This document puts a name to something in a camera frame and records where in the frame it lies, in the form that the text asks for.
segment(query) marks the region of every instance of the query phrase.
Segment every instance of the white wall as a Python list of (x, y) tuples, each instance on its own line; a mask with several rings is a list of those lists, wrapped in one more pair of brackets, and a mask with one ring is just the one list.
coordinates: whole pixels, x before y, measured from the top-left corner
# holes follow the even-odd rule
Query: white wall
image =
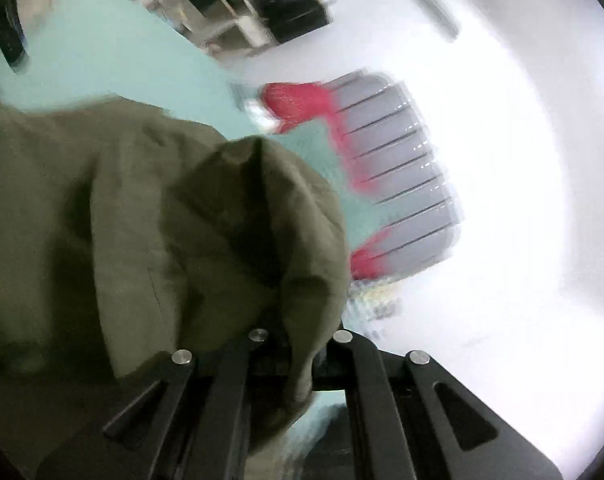
[(575, 479), (604, 443), (604, 12), (596, 0), (336, 0), (243, 60), (255, 84), (368, 66), (403, 80), (464, 208), (451, 258), (405, 280), (384, 349), (429, 351)]

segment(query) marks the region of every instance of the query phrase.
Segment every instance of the olive green fabric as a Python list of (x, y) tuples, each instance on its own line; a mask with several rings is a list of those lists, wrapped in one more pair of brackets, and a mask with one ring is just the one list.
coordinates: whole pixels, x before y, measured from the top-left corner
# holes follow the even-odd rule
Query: olive green fabric
[(107, 384), (277, 312), (283, 405), (299, 409), (348, 261), (338, 196), (271, 140), (227, 142), (123, 99), (39, 115), (0, 105), (0, 383)]

